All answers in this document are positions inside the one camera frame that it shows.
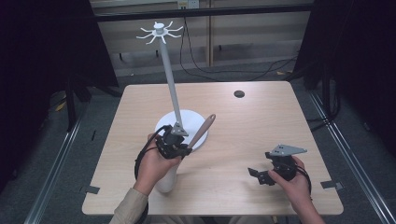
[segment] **white round base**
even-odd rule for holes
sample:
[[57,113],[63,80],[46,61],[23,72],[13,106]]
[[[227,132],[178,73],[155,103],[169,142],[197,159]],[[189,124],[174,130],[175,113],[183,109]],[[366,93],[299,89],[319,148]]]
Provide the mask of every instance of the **white round base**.
[[[192,138],[197,134],[198,129],[201,128],[202,124],[205,122],[204,117],[202,117],[197,112],[192,110],[180,110],[181,122],[183,123],[184,130],[189,134],[189,136],[184,136],[183,144],[189,144]],[[160,121],[158,121],[157,126],[155,126],[155,131],[160,129],[163,125],[172,125],[174,126],[176,123],[176,115],[175,111],[172,111],[165,116],[163,116]],[[198,142],[192,147],[192,151],[198,149],[201,144],[207,138],[207,131],[204,135],[198,140]]]

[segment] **hand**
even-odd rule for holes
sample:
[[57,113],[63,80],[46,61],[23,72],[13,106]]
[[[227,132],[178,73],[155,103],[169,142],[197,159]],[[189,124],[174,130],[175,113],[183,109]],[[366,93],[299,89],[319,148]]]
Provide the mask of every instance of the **hand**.
[[[304,163],[300,159],[295,156],[292,157],[298,166],[305,169]],[[312,204],[308,181],[305,176],[297,172],[291,181],[287,181],[273,170],[268,171],[268,175],[285,191],[292,208],[303,223],[324,223]]]
[[181,162],[181,157],[172,160],[165,159],[158,151],[155,141],[156,138],[148,145],[148,151],[140,163],[139,173],[134,184],[134,189],[148,196],[155,184],[166,175],[168,170]]

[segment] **power outlet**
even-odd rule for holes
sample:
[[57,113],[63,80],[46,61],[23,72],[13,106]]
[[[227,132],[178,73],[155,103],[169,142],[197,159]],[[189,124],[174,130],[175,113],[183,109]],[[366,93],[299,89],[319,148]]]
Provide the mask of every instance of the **power outlet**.
[[189,8],[189,2],[187,0],[177,1],[177,8],[178,9],[187,9],[187,8]]
[[189,0],[188,8],[199,8],[199,0]]

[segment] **person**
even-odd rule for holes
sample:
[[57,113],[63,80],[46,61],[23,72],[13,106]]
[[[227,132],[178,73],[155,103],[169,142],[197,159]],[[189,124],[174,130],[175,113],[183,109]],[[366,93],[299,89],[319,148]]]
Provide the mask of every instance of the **person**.
[[[143,157],[134,186],[129,189],[122,202],[114,211],[110,224],[131,224],[141,217],[149,200],[149,195],[155,184],[162,179],[169,169],[178,165],[181,158],[165,159],[156,148],[155,138],[149,143],[148,151]],[[304,169],[304,163],[292,156],[297,165]],[[285,191],[293,210],[304,224],[325,223],[312,203],[306,178],[297,172],[291,180],[286,181],[275,171],[268,171],[268,175]]]

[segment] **person's right hand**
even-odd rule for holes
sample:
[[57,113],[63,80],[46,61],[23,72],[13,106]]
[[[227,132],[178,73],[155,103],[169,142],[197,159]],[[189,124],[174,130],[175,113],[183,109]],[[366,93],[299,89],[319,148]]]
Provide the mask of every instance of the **person's right hand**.
[[[292,157],[298,166],[305,169],[304,163],[300,159],[295,156]],[[312,204],[308,181],[305,176],[297,172],[291,181],[287,181],[274,170],[268,171],[268,175],[285,191],[291,206],[304,224],[324,223],[317,209]]]

